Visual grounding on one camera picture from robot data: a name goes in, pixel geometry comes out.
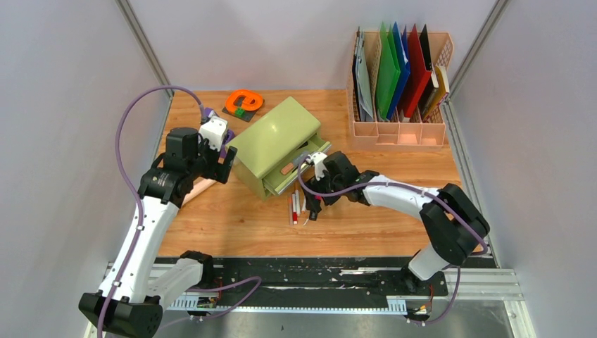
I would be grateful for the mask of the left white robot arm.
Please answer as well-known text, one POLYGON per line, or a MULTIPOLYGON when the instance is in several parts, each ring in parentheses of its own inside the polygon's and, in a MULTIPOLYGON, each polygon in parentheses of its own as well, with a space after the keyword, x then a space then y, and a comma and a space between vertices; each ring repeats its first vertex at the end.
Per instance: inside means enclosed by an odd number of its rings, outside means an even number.
POLYGON ((218 123, 199 130, 179 127, 166 137, 165 151, 142 175, 134 192, 137 208, 112 269, 97 292, 84 293, 78 308, 100 333, 153 337, 165 310, 191 287, 215 284, 213 258, 185 251, 166 273, 149 279, 165 233, 179 213, 194 180, 226 183, 237 150, 220 157, 229 131, 218 123))

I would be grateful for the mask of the green drawer cabinet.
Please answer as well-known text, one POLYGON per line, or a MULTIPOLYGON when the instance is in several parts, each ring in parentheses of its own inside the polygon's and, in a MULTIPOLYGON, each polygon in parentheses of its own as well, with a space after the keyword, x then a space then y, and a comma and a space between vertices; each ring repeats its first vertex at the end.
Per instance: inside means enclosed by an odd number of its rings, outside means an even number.
POLYGON ((258 199, 278 196, 297 179, 296 164, 305 155, 326 153, 331 142, 320 136, 321 122, 289 96, 227 144, 237 149, 233 173, 258 199))

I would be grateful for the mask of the red plastic folder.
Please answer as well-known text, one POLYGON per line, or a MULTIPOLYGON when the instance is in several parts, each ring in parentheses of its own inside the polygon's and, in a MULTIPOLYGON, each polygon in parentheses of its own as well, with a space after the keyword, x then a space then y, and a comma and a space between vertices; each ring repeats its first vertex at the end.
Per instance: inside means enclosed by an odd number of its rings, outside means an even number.
POLYGON ((422 82, 424 77, 425 68, 422 57, 422 48, 419 42, 419 32, 417 26, 413 25, 413 28, 408 35, 408 51, 409 51, 409 62, 410 62, 410 77, 407 81, 406 88, 401 97, 400 101, 400 121, 408 122, 415 113, 417 103, 420 99, 420 95, 425 88, 425 83, 422 82))

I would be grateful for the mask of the purple stapler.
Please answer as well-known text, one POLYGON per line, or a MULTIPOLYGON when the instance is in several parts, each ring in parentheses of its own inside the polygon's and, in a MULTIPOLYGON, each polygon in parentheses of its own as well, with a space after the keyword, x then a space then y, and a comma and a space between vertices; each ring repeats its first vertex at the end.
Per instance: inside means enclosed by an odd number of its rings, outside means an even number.
MULTIPOLYGON (((203 123, 207 122, 214 115, 218 116, 217 113, 212 108, 205 108, 203 110, 203 113, 202 113, 202 116, 201 116, 201 125, 203 123)), ((231 129, 228 128, 227 136, 225 138, 225 142, 223 144, 222 150, 225 149, 225 145, 228 142, 230 142, 234 138, 234 136, 235 136, 234 132, 231 129)))

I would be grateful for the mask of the grey clipboard with papers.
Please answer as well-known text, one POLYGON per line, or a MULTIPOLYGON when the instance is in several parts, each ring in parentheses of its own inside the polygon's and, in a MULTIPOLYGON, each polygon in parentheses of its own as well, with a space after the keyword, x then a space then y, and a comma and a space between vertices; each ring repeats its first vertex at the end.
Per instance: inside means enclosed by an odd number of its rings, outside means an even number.
POLYGON ((353 52, 353 88, 356 94, 358 122, 374 122, 374 108, 370 89, 370 77, 367 69, 364 49, 364 35, 359 27, 356 31, 356 43, 353 52))

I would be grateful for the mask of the blue plastic folder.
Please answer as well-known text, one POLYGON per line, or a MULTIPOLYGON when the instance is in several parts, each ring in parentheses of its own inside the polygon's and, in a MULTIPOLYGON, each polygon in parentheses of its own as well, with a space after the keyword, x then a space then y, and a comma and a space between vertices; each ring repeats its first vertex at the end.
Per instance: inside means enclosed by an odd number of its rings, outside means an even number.
POLYGON ((407 37, 403 36, 402 31, 399 29, 397 22, 394 23, 391 29, 392 37, 394 38, 394 45, 396 49, 396 60, 399 66, 399 77, 392 97, 389 112, 387 113, 387 119, 393 121, 397 116, 397 106, 401 100, 401 96, 406 87, 408 78, 410 77, 410 64, 408 60, 408 45, 407 37))

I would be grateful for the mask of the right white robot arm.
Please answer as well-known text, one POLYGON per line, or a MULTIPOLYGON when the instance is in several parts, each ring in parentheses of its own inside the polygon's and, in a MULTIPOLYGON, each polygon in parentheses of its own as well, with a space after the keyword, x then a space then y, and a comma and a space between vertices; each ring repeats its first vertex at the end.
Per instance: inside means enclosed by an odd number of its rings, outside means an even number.
POLYGON ((309 180, 297 177, 311 220, 318 218, 322 206, 331 206, 345 197, 353 203, 398 211, 422 222, 429 244, 401 269, 403 287, 411 294, 428 288, 436 273, 460 267, 469 257, 482 256, 489 250, 485 238, 490 226, 458 185, 419 187, 377 171, 361 172, 340 151, 304 155, 300 166, 314 169, 309 180))

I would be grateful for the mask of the orange grey highlighter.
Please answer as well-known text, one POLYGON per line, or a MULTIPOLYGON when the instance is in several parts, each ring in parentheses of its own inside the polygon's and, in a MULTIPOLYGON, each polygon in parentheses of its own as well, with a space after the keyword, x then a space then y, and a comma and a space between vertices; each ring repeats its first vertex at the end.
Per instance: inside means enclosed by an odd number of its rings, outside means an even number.
POLYGON ((288 175, 292 171, 296 170, 303 162, 303 160, 309 155, 308 152, 303 152, 298 155, 296 158, 292 159, 288 162, 284 167, 280 169, 280 173, 282 175, 288 175))

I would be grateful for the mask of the black paperback book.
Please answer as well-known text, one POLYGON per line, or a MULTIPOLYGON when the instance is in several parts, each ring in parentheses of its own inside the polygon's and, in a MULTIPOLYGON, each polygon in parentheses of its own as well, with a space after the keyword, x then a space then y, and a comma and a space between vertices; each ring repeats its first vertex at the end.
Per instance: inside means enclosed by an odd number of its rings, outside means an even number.
POLYGON ((422 57, 425 68, 424 77, 422 79, 422 82, 425 83, 425 88, 420 95, 417 107, 419 108, 421 120, 423 120, 423 115, 429 109, 431 100, 435 95, 436 90, 439 88, 439 83, 434 71, 434 65, 432 63, 429 34, 426 25, 424 25, 419 35, 419 42, 422 48, 422 57))

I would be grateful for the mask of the green plastic folder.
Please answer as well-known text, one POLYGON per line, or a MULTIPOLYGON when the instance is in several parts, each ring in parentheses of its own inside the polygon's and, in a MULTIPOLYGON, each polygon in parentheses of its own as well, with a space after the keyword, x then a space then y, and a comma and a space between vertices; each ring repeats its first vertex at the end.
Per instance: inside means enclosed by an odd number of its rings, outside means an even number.
POLYGON ((391 108, 401 69, 398 63, 394 35, 384 22, 379 27, 379 40, 382 50, 379 56, 375 101, 378 115, 382 121, 385 121, 391 108))

